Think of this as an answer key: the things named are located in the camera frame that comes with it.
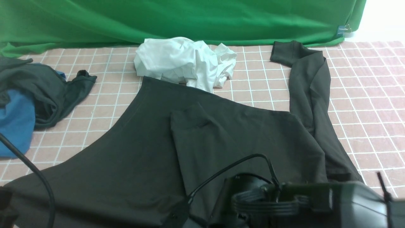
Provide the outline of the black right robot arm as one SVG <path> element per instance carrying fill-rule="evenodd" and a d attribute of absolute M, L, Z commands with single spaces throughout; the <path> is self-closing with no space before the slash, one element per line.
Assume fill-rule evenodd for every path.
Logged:
<path fill-rule="evenodd" d="M 241 173 L 224 181 L 208 228 L 403 228 L 404 199 L 360 182 L 276 186 Z"/>

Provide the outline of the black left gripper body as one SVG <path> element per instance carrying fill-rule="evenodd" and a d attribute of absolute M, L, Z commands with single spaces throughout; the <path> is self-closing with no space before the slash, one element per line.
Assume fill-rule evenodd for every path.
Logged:
<path fill-rule="evenodd" d="M 19 213 L 11 206 L 13 192 L 5 187 L 0 188 L 0 227 L 14 228 Z"/>

